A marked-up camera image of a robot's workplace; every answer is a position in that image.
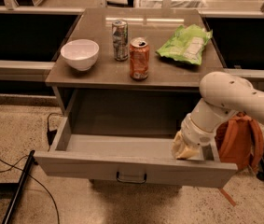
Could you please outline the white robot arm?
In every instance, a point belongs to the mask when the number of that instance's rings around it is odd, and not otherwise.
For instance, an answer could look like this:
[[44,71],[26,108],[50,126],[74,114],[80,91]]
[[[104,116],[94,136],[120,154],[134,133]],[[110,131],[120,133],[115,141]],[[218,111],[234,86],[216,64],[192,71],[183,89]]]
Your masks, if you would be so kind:
[[246,79],[224,72],[212,72],[200,82],[200,101],[181,122],[173,140],[172,155],[188,159],[215,141],[217,128],[238,112],[264,125],[264,91]]

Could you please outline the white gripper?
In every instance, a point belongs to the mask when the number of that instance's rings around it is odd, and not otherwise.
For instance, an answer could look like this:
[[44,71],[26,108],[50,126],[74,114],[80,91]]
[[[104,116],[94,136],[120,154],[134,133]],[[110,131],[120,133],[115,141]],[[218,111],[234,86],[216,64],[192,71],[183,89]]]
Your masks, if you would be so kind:
[[197,155],[199,147],[207,147],[214,141],[215,135],[199,128],[188,113],[174,137],[172,155],[177,160],[186,160]]

